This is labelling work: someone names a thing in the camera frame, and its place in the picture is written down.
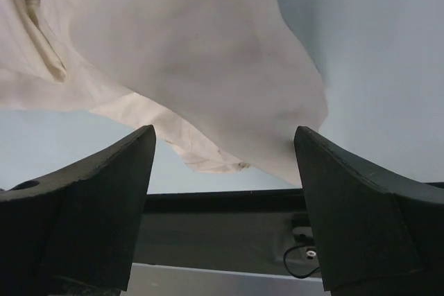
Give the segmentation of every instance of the gray surface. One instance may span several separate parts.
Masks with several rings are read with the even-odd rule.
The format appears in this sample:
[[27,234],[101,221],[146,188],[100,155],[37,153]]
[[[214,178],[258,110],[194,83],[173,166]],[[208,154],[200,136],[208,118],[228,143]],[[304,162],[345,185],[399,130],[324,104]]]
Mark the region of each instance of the gray surface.
[[266,275],[239,275],[133,265],[122,296],[327,296],[317,279],[298,281]]

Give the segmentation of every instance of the white cloth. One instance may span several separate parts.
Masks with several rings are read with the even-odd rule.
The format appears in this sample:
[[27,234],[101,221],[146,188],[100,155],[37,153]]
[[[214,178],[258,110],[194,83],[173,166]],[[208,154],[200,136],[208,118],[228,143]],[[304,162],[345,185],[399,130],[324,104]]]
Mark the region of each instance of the white cloth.
[[194,170],[252,164],[300,185],[294,132],[327,105],[276,0],[0,5],[0,107],[153,123]]

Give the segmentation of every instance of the black cable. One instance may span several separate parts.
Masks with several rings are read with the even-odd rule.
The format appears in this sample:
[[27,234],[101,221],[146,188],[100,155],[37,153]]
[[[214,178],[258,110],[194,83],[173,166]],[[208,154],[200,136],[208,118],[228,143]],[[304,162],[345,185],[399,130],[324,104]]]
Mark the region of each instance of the black cable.
[[304,244],[304,245],[293,246],[293,247],[290,247],[290,248],[289,248],[287,251],[285,251],[285,253],[284,253],[284,266],[285,266],[285,269],[287,270],[287,272],[288,272],[292,277],[295,277],[296,279],[306,279],[306,278],[311,277],[313,274],[316,274],[317,272],[319,272],[319,271],[321,270],[320,267],[317,267],[317,268],[315,268],[314,270],[312,270],[310,273],[305,274],[305,275],[296,275],[296,274],[293,274],[292,271],[290,271],[290,269],[289,269],[289,267],[288,267],[288,265],[287,265],[287,257],[288,257],[288,255],[289,255],[290,253],[292,253],[294,250],[298,250],[298,249],[300,249],[300,248],[302,248],[302,247],[306,247],[306,246],[307,246],[306,244]]

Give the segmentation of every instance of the light blue background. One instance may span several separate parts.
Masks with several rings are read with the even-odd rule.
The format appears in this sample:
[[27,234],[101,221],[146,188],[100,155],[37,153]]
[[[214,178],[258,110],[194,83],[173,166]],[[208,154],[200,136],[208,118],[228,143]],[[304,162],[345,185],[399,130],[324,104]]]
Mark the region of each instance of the light blue background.
[[[444,180],[443,1],[279,0],[287,24],[325,78],[330,116],[321,132],[354,153],[428,182]],[[129,132],[125,126],[85,112],[2,111],[0,184],[8,188],[54,171]],[[167,145],[159,143],[150,192],[288,186],[253,169],[234,175],[192,173]],[[173,276],[168,274],[157,278]],[[174,274],[181,278],[173,279],[172,288],[183,296],[198,295],[202,290],[198,282],[203,280],[213,286],[212,295],[220,296],[321,292],[319,285],[311,288],[305,282],[307,289],[302,291],[296,280],[275,288],[277,282],[279,286],[284,282],[270,278],[263,280],[269,281],[264,282],[268,287],[261,284],[263,288],[256,290],[254,279],[241,275],[221,279],[216,273],[214,277],[199,272]],[[143,285],[147,276],[152,275],[137,273],[133,285]],[[152,295],[168,295],[166,289],[158,290],[150,289]],[[131,295],[146,291],[146,287],[136,288]]]

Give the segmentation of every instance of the black panel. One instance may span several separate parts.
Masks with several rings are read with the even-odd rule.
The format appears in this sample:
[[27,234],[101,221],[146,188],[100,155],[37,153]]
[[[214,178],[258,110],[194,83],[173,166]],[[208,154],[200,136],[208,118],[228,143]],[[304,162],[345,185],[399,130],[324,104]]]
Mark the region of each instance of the black panel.
[[125,290],[154,151],[154,129],[144,127],[75,164],[0,192],[0,295]]
[[397,175],[309,128],[298,128],[295,148],[326,290],[443,295],[440,184]]
[[[300,189],[148,195],[134,261],[289,275],[296,221],[309,225]],[[303,254],[289,260],[296,274],[313,270]]]

